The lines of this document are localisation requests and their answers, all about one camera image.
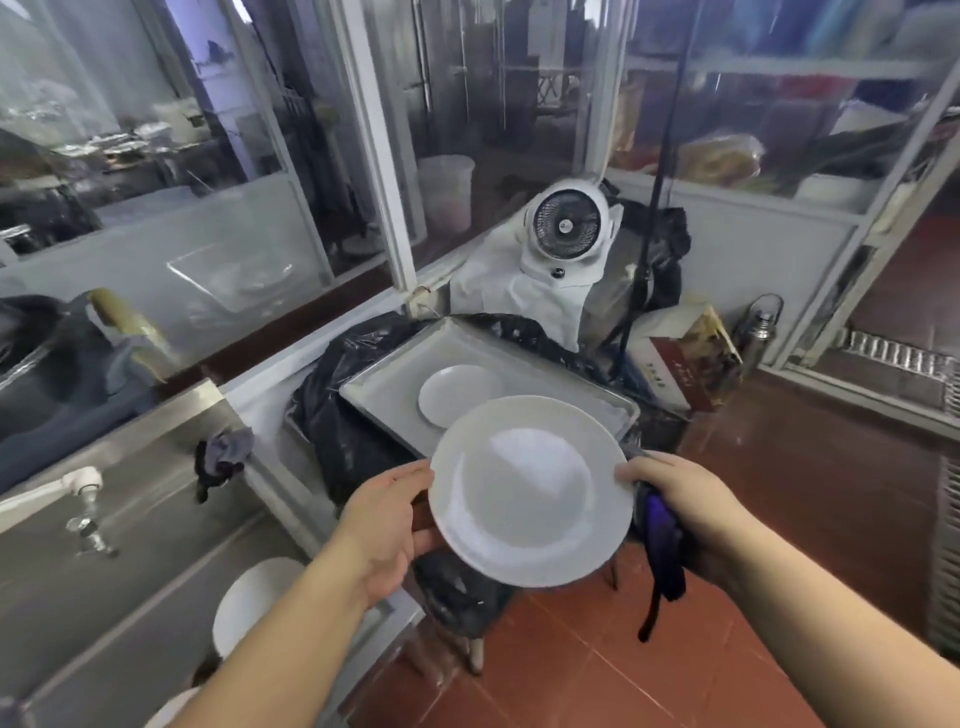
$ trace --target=sink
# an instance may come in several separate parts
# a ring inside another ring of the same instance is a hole
[[[205,382],[12,492],[97,467],[100,526],[119,554],[78,554],[64,527],[75,497],[0,533],[0,728],[145,724],[191,687],[230,584],[265,559],[306,563],[320,549],[335,523],[328,502],[269,447],[197,502],[194,447],[241,425]],[[404,593],[368,612],[328,715],[419,614]]]

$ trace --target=white faucet handle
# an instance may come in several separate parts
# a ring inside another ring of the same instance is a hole
[[[73,473],[67,473],[60,481],[70,489],[74,496],[78,496],[84,488],[100,490],[104,487],[104,476],[96,468],[87,466]]]

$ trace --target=faucet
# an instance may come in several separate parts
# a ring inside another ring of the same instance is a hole
[[[102,487],[103,478],[101,478],[100,485],[92,483],[82,485],[74,491],[74,495],[80,496],[80,499],[84,502],[84,512],[77,518],[66,522],[66,529],[80,536],[80,555],[94,553],[112,558],[119,551],[107,545],[104,537],[100,535],[100,524],[98,523],[97,494]]]
[[[72,494],[83,502],[83,512],[79,517],[70,519],[66,528],[80,535],[80,553],[115,556],[117,550],[104,541],[98,523],[97,496],[103,487],[103,474],[96,468],[86,467],[26,493],[4,498],[0,500],[0,533],[13,528],[67,494]]]

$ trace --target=left hand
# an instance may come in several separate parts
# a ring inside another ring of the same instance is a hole
[[[418,556],[444,544],[428,503],[412,503],[433,484],[430,462],[372,477],[347,501],[334,538],[359,557],[368,605],[395,592]]]

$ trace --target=black garbage bag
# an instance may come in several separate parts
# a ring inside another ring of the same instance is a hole
[[[294,393],[293,419],[313,444],[327,494],[337,507],[360,485],[417,458],[340,397],[340,385],[432,322],[385,313],[340,334]]]
[[[620,234],[642,238],[650,208],[632,200],[617,200],[623,205],[623,228]],[[682,207],[660,210],[654,235],[650,240],[648,261],[654,278],[653,293],[644,311],[659,311],[680,302],[684,277],[680,261],[690,252],[690,233],[686,229],[686,212]]]
[[[564,349],[535,321],[488,313],[462,318],[574,374],[610,384],[599,366],[582,354]],[[294,422],[313,444],[327,492],[338,507],[346,504],[364,481],[417,457],[341,398],[340,386],[433,323],[387,313],[358,324],[330,342],[294,394]],[[641,412],[641,421],[634,427],[637,434],[644,429],[645,421],[660,426],[667,416],[649,404],[641,406]],[[649,413],[659,414],[654,420]],[[675,432],[682,432],[683,422],[673,418],[669,425],[672,440]],[[489,579],[448,551],[421,556],[414,562],[413,572],[431,616],[454,634],[471,639],[483,636],[516,592],[516,588]]]

